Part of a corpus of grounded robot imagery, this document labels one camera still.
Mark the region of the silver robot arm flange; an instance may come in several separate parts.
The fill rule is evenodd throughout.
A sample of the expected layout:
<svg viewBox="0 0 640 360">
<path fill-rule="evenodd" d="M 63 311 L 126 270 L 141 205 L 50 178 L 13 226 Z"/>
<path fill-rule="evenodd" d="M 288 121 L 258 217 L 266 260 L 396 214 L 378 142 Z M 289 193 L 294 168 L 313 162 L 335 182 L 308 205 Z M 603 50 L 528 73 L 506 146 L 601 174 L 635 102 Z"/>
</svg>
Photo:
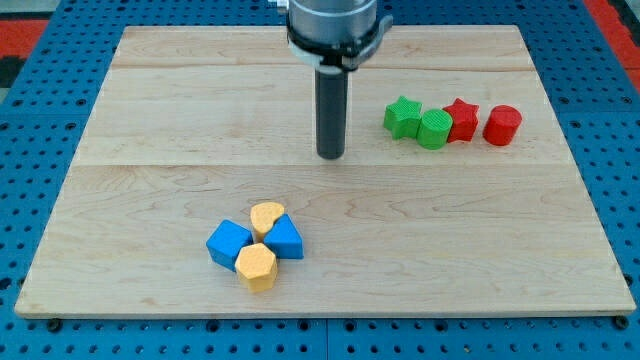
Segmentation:
<svg viewBox="0 0 640 360">
<path fill-rule="evenodd" d="M 269 0 L 286 20 L 291 53 L 315 71 L 357 70 L 379 49 L 393 25 L 376 0 Z"/>
</svg>

